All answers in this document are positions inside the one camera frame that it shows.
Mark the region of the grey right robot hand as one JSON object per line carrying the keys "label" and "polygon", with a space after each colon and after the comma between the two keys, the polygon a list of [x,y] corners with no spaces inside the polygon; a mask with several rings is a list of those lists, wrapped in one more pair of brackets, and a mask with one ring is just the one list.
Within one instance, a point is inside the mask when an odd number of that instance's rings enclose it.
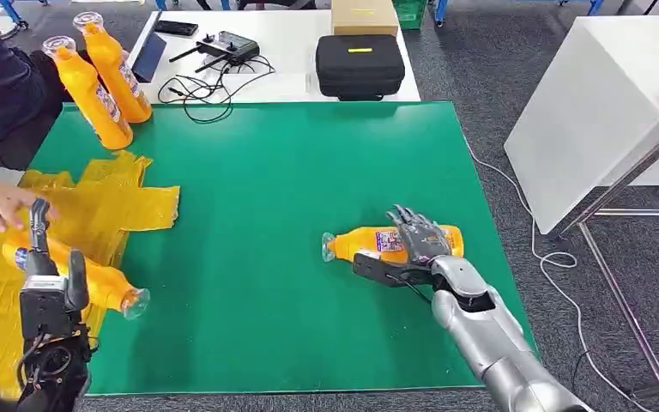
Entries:
{"label": "grey right robot hand", "polygon": [[451,254],[450,244],[442,228],[437,222],[399,204],[395,204],[386,215],[397,229],[407,254],[406,261],[395,264],[357,253],[352,262],[353,272],[392,288],[432,285],[433,261]]}

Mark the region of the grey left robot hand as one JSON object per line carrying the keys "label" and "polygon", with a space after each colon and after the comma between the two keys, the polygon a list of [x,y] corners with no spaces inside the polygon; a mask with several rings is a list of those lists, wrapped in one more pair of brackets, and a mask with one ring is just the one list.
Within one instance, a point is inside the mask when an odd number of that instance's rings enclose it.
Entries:
{"label": "grey left robot hand", "polygon": [[23,269],[26,280],[19,293],[21,334],[24,340],[72,336],[82,323],[81,311],[89,302],[83,254],[70,249],[68,275],[58,273],[48,246],[47,212],[50,204],[36,199],[29,210],[29,248]]}

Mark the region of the person's hand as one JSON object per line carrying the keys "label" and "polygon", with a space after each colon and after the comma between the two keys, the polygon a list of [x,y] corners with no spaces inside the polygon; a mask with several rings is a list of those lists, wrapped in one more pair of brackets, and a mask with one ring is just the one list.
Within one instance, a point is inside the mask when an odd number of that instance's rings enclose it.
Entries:
{"label": "person's hand", "polygon": [[22,209],[29,209],[37,200],[41,200],[41,197],[30,191],[0,185],[0,233],[6,232],[10,227],[24,229],[25,223],[18,213]]}

